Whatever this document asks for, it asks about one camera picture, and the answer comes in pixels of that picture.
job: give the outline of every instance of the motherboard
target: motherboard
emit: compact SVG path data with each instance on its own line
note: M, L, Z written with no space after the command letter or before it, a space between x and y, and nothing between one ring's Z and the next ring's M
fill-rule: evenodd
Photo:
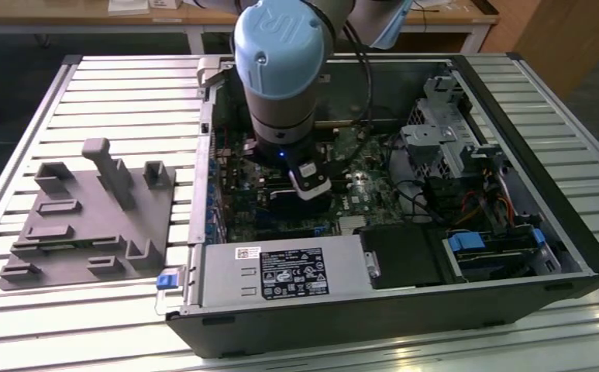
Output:
M311 201L298 197L287 171L247 159L246 133L221 134L217 158L230 243L349 235L358 227L403 220L383 165L389 136L365 139L357 126L318 132L327 161L345 159L366 143L347 173L333 177L333 191Z

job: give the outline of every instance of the power supply label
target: power supply label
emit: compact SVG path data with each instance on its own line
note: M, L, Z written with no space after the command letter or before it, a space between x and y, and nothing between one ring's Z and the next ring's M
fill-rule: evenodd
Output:
M322 248L261 252L261 280L266 300L327 295Z

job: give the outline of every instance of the metal slotted tabletop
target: metal slotted tabletop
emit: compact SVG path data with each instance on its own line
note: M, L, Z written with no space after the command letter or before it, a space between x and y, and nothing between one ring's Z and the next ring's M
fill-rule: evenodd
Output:
M127 167L147 160L177 167L166 264L187 262L198 60L83 57L62 66L0 177L0 268L35 200L39 164L91 169L81 146L97 136L111 139ZM599 239L598 142L525 62L499 54L469 60ZM181 300L171 293L159 303L154 278L0 291L0 370L599 370L599 290L513 325L231 360L194 356L165 325L165 306Z

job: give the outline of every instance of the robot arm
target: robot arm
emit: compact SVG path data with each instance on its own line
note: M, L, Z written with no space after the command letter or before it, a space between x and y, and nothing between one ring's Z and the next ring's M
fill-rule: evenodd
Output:
M346 21L363 43L395 44L413 0L194 0L239 15L235 62L257 133L257 152L289 169L302 199L331 189L311 138L317 79Z

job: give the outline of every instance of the wooden desk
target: wooden desk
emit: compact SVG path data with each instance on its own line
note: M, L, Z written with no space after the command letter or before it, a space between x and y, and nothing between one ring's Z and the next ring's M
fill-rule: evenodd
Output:
M403 33L466 33L463 52L481 49L498 21L471 0L410 12ZM203 33L230 33L234 15L183 4L178 10L151 9L150 14L109 16L107 0L0 0L0 33L186 33L191 52L203 54Z

